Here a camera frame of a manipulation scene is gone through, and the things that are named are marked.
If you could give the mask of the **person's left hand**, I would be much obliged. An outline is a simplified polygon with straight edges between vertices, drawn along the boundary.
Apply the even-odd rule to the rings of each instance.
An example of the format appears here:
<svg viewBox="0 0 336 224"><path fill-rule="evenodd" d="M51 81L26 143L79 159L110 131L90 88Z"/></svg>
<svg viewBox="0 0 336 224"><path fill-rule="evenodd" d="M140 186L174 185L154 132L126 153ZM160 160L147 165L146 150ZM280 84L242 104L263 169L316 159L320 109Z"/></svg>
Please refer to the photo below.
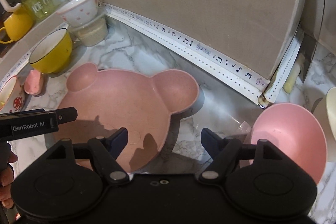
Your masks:
<svg viewBox="0 0 336 224"><path fill-rule="evenodd" d="M18 161L17 155L11 151L11 145L9 143L1 143L1 164L6 160L5 169L2 169L4 165L1 165L1 203L2 206L11 209L14 205L11 197L11 184L14 181L14 169L12 163Z"/></svg>

